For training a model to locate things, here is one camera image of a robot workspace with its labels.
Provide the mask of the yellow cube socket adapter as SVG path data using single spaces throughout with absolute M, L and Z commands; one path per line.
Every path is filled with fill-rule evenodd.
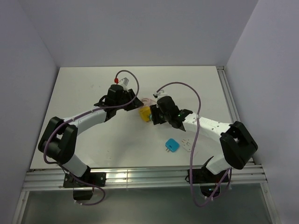
M 139 109 L 139 115 L 141 119 L 145 122 L 151 121 L 151 111 L 149 106 L 145 106 Z

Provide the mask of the white plug adapter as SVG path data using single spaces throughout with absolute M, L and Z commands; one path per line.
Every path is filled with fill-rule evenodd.
M 194 139 L 184 138 L 181 140 L 181 146 L 185 151 L 190 153 L 192 151 L 193 142 Z

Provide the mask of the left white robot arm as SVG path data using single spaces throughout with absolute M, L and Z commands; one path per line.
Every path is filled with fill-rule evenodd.
M 126 90 L 121 85 L 113 84 L 91 110 L 72 118 L 51 118 L 38 143 L 38 150 L 43 153 L 44 159 L 53 159 L 54 164 L 75 175 L 74 181 L 79 186 L 86 186 L 91 180 L 90 168 L 75 155 L 77 136 L 97 124 L 107 122 L 118 110 L 131 111 L 141 106 L 143 102 L 132 89 Z

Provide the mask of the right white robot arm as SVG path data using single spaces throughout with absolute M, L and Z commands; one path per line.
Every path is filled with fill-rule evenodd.
M 242 122 L 221 123 L 182 109 L 168 95 L 155 94 L 155 105 L 150 106 L 154 125 L 169 123 L 184 132 L 194 132 L 220 143 L 222 152 L 210 158 L 202 170 L 203 179 L 214 181 L 229 168 L 241 170 L 258 150 L 258 145 Z

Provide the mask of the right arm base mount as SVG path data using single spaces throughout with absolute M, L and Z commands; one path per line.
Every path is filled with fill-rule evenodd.
M 192 183 L 193 184 L 209 184 L 205 186 L 200 186 L 200 191 L 203 197 L 208 198 L 211 196 L 212 192 L 217 187 L 217 184 L 223 178 L 221 183 L 226 183 L 226 187 L 221 190 L 221 186 L 218 187 L 213 199 L 218 198 L 222 193 L 226 192 L 231 186 L 232 170 L 226 173 L 226 171 L 221 171 L 219 174 L 213 175 L 205 168 L 196 168 L 192 170 Z

